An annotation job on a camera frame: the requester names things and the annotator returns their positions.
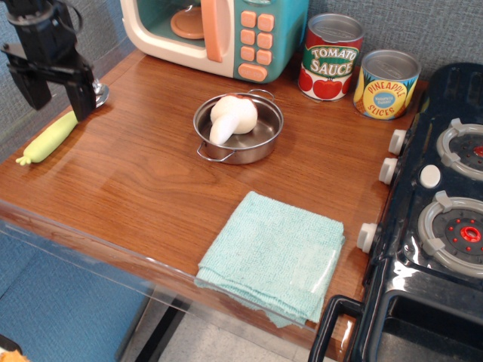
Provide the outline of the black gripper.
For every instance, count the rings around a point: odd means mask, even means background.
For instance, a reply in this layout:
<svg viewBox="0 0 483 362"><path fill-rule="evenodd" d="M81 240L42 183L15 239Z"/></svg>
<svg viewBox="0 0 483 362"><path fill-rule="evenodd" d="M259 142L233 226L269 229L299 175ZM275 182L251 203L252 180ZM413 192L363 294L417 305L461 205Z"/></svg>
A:
<svg viewBox="0 0 483 362"><path fill-rule="evenodd" d="M15 85L35 110L51 101L48 82L65 87L78 121L96 108L91 64L77 51L82 16L69 14L9 14L7 20L19 42L5 44L8 68Z"/></svg>

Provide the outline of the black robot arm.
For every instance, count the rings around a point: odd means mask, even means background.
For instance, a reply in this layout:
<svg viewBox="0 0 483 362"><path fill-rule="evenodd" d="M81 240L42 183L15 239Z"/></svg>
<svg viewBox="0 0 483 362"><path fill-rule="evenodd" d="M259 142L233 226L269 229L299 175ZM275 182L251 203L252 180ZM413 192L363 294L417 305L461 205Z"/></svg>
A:
<svg viewBox="0 0 483 362"><path fill-rule="evenodd" d="M8 70L34 109L51 100L48 84L64 86L79 121L97 107L92 65L77 51L77 33L67 1L6 1L7 21L18 43L4 43Z"/></svg>

